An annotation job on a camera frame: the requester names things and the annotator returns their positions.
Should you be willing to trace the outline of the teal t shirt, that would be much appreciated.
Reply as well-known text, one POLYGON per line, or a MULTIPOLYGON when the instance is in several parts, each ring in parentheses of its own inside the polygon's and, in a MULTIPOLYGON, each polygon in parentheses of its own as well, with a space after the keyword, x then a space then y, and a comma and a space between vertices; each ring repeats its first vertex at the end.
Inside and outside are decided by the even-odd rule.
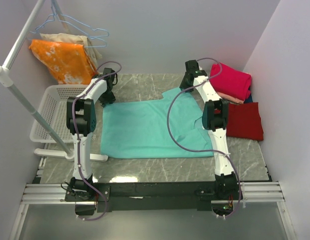
POLYGON ((210 137, 201 123, 202 110, 194 97, 179 88, 162 96, 104 107, 101 154, 118 159, 213 156, 210 137))

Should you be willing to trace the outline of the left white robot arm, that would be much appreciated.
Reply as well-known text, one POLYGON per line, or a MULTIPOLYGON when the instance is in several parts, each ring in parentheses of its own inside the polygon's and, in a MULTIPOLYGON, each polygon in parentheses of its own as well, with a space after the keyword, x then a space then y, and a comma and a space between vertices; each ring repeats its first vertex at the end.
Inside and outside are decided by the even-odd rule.
POLYGON ((67 99, 66 126, 74 143, 74 172, 70 187, 77 190, 78 197, 83 201, 91 200, 95 194, 90 163, 91 140, 97 126, 95 103, 114 103, 116 98, 112 88, 117 81, 117 73, 105 68, 102 74, 92 77, 82 93, 67 99))

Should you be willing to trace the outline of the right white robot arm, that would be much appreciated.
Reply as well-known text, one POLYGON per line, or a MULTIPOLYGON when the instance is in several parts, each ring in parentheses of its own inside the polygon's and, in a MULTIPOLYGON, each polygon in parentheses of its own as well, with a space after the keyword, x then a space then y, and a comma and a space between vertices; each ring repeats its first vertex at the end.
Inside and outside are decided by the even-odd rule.
POLYGON ((185 62, 185 75, 179 87, 186 92, 197 90, 204 101, 202 125, 208 131, 215 159, 214 193, 217 198, 224 200, 238 189, 238 179, 229 160, 230 153, 226 140, 229 104, 217 94, 210 83, 222 73, 221 63, 216 64, 217 73, 208 76, 197 60, 185 62))

